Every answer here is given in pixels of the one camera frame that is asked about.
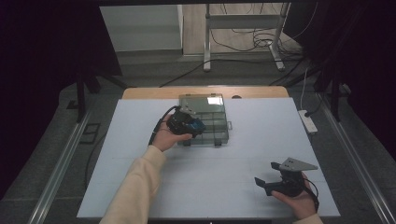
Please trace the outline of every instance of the person's left hand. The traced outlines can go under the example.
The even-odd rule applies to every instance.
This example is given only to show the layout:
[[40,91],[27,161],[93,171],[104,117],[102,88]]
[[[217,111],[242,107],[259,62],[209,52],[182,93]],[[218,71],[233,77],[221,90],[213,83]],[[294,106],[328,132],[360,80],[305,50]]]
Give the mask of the person's left hand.
[[192,134],[185,133],[181,135],[176,135],[172,133],[168,126],[166,125],[166,121],[170,118],[170,115],[167,115],[163,122],[161,123],[160,129],[155,134],[154,141],[152,145],[157,147],[160,151],[164,152],[165,150],[172,147],[176,142],[185,141],[192,138]]

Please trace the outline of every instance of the white power strip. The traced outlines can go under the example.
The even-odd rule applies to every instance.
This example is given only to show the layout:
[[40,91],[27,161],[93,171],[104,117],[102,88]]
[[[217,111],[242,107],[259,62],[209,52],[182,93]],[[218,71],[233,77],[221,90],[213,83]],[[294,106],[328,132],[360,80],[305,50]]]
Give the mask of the white power strip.
[[303,121],[305,129],[308,133],[314,134],[318,132],[317,126],[315,126],[314,121],[311,118],[305,116],[306,110],[299,110],[300,118]]

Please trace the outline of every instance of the person's right hand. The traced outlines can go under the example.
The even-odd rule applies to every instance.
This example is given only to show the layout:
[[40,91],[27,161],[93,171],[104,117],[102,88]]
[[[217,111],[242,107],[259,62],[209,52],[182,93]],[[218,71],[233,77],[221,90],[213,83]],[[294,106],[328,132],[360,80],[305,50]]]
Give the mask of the person's right hand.
[[155,134],[154,141],[152,142],[152,145],[157,147],[162,152],[172,147],[176,142],[185,141],[192,138],[192,134],[190,133],[184,133],[181,135],[173,134],[166,125],[166,121],[170,117],[170,115],[167,115],[163,119],[160,129]]
[[[311,189],[309,186],[309,182],[305,180],[305,185],[307,188]],[[272,195],[280,200],[281,202],[287,204],[293,210],[294,215],[298,219],[304,219],[306,217],[310,217],[314,215],[317,211],[315,209],[314,201],[311,196],[305,191],[303,191],[300,195],[291,198],[286,196],[280,192],[272,191]]]

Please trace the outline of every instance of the transparent plastic box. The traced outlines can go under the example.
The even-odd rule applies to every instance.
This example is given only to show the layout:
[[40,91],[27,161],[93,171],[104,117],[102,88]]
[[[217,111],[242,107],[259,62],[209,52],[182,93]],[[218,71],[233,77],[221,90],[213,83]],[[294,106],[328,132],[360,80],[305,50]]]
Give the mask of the transparent plastic box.
[[179,96],[179,104],[195,112],[191,115],[200,119],[206,126],[202,134],[191,140],[179,142],[180,145],[211,145],[220,147],[227,144],[228,121],[225,113],[224,101],[221,94],[186,94]]

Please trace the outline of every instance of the white table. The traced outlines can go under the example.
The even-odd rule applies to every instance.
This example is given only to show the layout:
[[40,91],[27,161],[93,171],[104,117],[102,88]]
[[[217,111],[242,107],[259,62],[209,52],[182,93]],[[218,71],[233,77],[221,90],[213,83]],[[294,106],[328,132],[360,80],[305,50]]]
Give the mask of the white table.
[[[225,99],[233,123],[227,145],[167,150],[150,218],[279,218],[291,210],[255,185],[280,181],[271,161],[287,157],[319,167],[305,172],[319,190],[323,217],[340,214],[291,98]],[[102,217],[134,158],[143,155],[158,118],[177,99],[120,100],[78,217]]]

